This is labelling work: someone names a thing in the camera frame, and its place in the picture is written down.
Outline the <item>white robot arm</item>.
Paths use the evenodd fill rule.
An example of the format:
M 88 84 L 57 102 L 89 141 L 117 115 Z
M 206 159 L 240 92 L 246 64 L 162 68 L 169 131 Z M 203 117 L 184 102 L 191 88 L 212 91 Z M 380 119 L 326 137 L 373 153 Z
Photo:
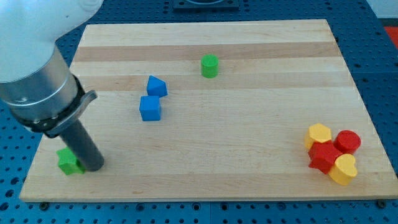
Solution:
M 56 41 L 103 0 L 1 0 L 1 100 L 32 132 L 59 135 L 97 97 L 85 92 Z

